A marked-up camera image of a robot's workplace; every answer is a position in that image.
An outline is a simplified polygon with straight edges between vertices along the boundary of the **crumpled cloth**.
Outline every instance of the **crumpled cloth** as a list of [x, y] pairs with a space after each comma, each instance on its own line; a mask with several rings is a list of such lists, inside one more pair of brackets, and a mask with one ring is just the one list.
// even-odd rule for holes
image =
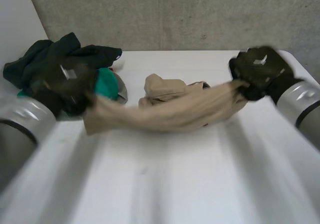
[[156, 74], [151, 74], [145, 79], [145, 97], [139, 100], [139, 108], [169, 102], [191, 92], [199, 92], [204, 88], [210, 88], [205, 81], [187, 85], [184, 81], [164, 80]]
[[197, 87], [198, 91], [191, 91], [169, 102], [148, 108], [126, 108], [98, 96], [95, 105], [87, 109], [83, 120], [87, 134], [111, 128], [160, 132], [191, 131], [228, 119], [241, 110], [248, 101], [238, 92], [238, 87], [245, 85], [242, 81], [234, 80], [208, 89]]

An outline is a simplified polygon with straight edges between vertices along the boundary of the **beige cloth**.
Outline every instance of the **beige cloth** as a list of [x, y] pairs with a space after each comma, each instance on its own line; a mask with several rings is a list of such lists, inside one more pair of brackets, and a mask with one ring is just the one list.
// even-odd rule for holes
[[172, 101], [191, 92], [200, 92], [204, 87], [209, 87], [204, 81], [186, 85], [182, 80], [164, 80], [156, 74], [149, 75], [145, 79], [144, 85], [146, 96], [139, 100], [140, 108]]
[[244, 85], [231, 81], [209, 89], [188, 92], [197, 86], [181, 86], [188, 92], [180, 98], [149, 108], [126, 108], [123, 105], [98, 96], [95, 106], [88, 109], [84, 124], [88, 134], [110, 128], [144, 129], [172, 132], [195, 130], [208, 123], [225, 120], [242, 109], [247, 100], [237, 91]]

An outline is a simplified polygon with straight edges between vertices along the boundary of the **white table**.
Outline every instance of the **white table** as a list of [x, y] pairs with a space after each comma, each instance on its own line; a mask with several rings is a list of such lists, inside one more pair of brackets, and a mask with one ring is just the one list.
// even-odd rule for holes
[[[137, 105], [151, 73], [226, 82], [237, 54], [125, 52], [128, 105]], [[320, 223], [320, 154], [269, 98], [190, 133], [84, 131], [82, 121], [56, 126], [3, 195], [0, 223]]]

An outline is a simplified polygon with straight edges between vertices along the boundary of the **green fabric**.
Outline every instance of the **green fabric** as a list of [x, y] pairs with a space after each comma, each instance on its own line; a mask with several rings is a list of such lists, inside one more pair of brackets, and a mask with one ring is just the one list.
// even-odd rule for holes
[[[97, 95], [105, 96], [109, 99], [116, 100], [118, 97], [119, 86], [113, 72], [108, 68], [99, 69], [99, 74], [94, 87]], [[22, 90], [17, 94], [18, 97], [28, 96]]]

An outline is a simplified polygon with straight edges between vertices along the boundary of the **gloved robot hand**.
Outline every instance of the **gloved robot hand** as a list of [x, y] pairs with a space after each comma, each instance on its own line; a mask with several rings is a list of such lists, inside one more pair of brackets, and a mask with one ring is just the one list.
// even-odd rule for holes
[[32, 80], [32, 97], [55, 116], [62, 109], [69, 115], [82, 114], [91, 103], [88, 95], [94, 91], [95, 69], [78, 57], [51, 57], [48, 66]]
[[302, 81], [296, 79], [292, 68], [271, 47], [260, 47], [240, 52], [229, 61], [233, 79], [241, 79], [249, 84], [239, 91], [248, 100], [259, 100], [270, 95], [275, 103], [293, 84]]

